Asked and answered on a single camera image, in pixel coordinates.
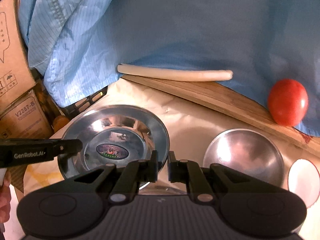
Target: human hand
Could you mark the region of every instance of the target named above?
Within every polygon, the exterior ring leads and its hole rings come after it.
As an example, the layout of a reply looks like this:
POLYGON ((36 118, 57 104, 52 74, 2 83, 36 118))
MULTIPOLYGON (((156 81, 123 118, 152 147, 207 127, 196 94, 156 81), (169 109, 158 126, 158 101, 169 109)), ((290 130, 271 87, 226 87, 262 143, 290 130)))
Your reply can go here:
POLYGON ((4 176, 3 185, 0 192, 0 223, 5 223, 10 218, 10 201, 11 201, 11 192, 10 185, 11 175, 7 171, 4 176))

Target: table surface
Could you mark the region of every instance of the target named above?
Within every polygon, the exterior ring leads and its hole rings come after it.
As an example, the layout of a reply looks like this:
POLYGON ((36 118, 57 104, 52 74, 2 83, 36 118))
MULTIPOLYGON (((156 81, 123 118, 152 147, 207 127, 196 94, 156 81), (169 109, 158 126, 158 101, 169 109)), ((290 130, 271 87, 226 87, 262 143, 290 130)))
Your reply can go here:
MULTIPOLYGON (((298 159, 310 160, 320 170, 320 159, 318 157, 283 139, 207 107, 124 79, 110 85, 107 95, 85 112, 115 104, 136 105, 156 114, 169 132, 170 150, 175 151, 177 160, 188 159, 202 166, 204 153, 210 142, 218 134, 229 129, 247 128, 264 134, 279 148, 284 159, 286 174, 283 188, 287 189, 289 169, 298 159)), ((54 134, 52 138, 61 138, 67 127, 76 118, 54 134)), ((29 165, 24 176, 24 194, 62 179, 57 159, 52 162, 29 165)), ((169 184, 166 165, 159 173, 158 180, 169 184)), ((184 184, 170 183, 170 186, 185 191, 184 184)), ((320 239, 319 224, 320 200, 308 209, 308 215, 300 231, 300 236, 305 240, 320 239)))

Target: red tomato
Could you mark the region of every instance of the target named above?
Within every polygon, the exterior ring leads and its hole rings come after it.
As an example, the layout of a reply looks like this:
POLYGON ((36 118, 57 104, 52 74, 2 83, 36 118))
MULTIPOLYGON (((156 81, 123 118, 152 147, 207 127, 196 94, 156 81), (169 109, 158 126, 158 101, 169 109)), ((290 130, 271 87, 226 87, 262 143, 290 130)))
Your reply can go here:
POLYGON ((301 122, 307 112, 307 91, 296 80, 280 80, 270 91, 268 108, 277 124, 295 126, 301 122))

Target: metal bowl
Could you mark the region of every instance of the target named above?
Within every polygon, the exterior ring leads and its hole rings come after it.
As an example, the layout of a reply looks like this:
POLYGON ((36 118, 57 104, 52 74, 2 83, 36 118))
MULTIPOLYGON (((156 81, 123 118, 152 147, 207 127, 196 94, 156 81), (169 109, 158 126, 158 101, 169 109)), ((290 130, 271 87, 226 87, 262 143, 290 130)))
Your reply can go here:
POLYGON ((203 167, 220 163, 254 178, 281 187, 284 162, 278 148, 262 134, 232 129, 219 134, 204 155, 203 167))
POLYGON ((139 195, 186 195, 187 192, 184 192, 180 189, 169 187, 168 185, 158 185, 156 183, 150 183, 148 187, 145 187, 142 190, 139 190, 139 195))
POLYGON ((160 171, 170 147, 168 131, 161 120, 146 109, 129 105, 89 111, 72 123, 62 138, 80 139, 83 143, 77 155, 58 157, 64 178, 106 163, 124 167, 134 160, 148 160, 155 149, 160 171))

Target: blue striped fabric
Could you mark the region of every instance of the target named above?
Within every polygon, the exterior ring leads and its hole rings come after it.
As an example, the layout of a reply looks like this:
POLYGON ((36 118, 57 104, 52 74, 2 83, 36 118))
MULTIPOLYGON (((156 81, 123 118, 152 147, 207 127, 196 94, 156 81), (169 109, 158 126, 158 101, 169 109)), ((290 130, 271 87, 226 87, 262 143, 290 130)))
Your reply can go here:
POLYGON ((231 69, 221 83, 263 106, 277 80, 300 81, 297 128, 320 135, 320 0, 21 0, 19 20, 59 106, 118 80, 119 63, 231 69))

